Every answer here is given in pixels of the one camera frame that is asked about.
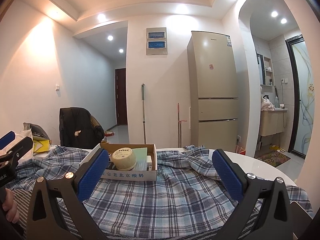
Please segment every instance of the refrigerator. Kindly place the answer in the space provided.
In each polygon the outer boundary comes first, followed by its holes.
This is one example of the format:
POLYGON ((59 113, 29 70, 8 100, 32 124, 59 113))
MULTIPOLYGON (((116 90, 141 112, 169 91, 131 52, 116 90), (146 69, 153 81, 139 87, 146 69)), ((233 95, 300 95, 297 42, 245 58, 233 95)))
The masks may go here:
POLYGON ((187 47, 191 144, 234 152, 238 85, 230 36, 191 32, 187 47))

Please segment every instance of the plaid tablecloth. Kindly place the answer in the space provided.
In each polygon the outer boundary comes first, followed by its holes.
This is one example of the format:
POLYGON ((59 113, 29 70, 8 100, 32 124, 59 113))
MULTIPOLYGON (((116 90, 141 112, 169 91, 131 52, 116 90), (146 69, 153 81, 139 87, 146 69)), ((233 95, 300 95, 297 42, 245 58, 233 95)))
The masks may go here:
MULTIPOLYGON (((87 152, 57 146, 45 159, 31 159, 17 167, 17 178, 7 184, 15 189, 25 227, 28 202, 35 180, 62 178, 75 172, 87 152)), ((192 148, 183 154, 177 151, 157 153, 157 181, 120 181, 100 179, 84 206, 110 239, 207 239, 227 221, 236 201, 226 192, 208 158, 209 150, 192 148)), ((291 201, 297 201, 312 214, 306 192, 287 186, 291 201)), ((78 234, 62 200, 62 213, 70 231, 78 234)), ((252 227, 261 201, 248 221, 242 236, 252 227)))

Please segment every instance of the screw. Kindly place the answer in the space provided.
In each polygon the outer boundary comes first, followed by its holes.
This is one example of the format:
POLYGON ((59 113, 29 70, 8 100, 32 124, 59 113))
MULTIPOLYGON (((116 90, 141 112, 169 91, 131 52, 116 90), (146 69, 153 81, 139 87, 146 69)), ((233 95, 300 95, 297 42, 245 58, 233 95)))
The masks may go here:
POLYGON ((67 174, 66 174, 66 178, 67 179, 71 179, 73 177, 73 173, 72 172, 68 172, 67 174))
POLYGON ((44 177, 42 177, 42 176, 37 179, 37 182, 39 182, 39 183, 42 181, 44 181, 44 177))
POLYGON ((284 182, 284 180, 283 180, 281 177, 278 177, 278 178, 277 178, 277 181, 278 181, 280 184, 284 182))
POLYGON ((254 175, 253 173, 248 173, 247 177, 248 177, 248 179, 255 179, 256 175, 254 175))

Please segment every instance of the round container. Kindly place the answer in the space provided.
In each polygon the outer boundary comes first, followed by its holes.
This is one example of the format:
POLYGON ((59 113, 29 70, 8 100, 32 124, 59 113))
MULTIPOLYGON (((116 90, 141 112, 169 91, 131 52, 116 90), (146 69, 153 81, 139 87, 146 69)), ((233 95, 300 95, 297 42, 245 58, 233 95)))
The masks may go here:
POLYGON ((111 161, 119 171, 128 171, 133 169, 137 164, 136 156, 130 148, 121 148, 111 155, 111 161))

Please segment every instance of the white round table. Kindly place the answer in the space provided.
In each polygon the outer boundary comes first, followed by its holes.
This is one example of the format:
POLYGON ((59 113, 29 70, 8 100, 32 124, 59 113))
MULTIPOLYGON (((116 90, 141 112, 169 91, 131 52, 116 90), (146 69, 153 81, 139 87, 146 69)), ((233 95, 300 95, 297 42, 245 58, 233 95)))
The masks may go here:
MULTIPOLYGON (((186 149, 184 148, 163 148, 157 149, 157 151, 179 151, 185 152, 186 149)), ((209 150, 209 158, 212 158, 212 153, 214 150, 209 150)), ((257 160, 255 158, 232 153, 232 152, 225 152, 230 160, 234 163, 237 163, 245 173, 253 173, 260 178, 264 178, 267 180, 275 180, 277 177, 281 177, 284 179, 286 185, 293 185, 297 186, 292 179, 290 179, 287 175, 285 175, 282 171, 278 170, 277 168, 263 162, 257 160)))

